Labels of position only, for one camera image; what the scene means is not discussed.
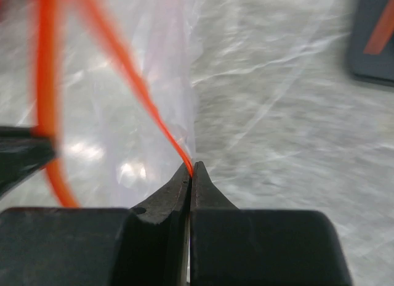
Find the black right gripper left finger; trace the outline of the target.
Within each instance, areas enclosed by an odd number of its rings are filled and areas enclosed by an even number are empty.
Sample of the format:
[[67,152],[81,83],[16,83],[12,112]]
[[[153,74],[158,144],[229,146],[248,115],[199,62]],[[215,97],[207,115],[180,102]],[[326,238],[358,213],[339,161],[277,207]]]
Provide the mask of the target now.
[[1,213],[2,285],[185,285],[191,181],[180,166],[136,206]]

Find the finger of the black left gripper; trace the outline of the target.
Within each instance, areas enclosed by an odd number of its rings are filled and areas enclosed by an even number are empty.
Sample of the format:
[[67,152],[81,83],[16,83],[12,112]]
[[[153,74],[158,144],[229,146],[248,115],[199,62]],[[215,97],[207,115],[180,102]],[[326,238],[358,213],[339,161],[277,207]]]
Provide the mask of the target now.
[[1,196],[56,158],[51,141],[32,128],[1,126]]

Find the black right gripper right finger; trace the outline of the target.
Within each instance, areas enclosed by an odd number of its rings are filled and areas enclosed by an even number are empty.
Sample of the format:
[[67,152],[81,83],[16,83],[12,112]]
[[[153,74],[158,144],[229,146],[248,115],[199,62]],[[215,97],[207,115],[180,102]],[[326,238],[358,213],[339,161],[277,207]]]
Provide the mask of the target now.
[[316,210],[240,209],[197,162],[191,182],[192,285],[351,285],[331,220]]

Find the clear zip top bag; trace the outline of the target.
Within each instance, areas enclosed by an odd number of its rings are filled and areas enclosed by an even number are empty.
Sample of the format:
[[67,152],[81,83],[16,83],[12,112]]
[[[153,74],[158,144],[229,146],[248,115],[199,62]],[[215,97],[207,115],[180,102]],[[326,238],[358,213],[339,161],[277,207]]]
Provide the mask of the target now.
[[[195,119],[196,159],[236,205],[321,205],[323,191],[306,163],[311,137],[294,118],[310,107],[289,96],[302,90],[320,32],[344,14],[347,1],[193,0],[198,58],[180,103]],[[179,157],[79,23],[70,19],[68,30],[68,180],[87,206],[107,204],[117,187],[135,204],[171,177]]]

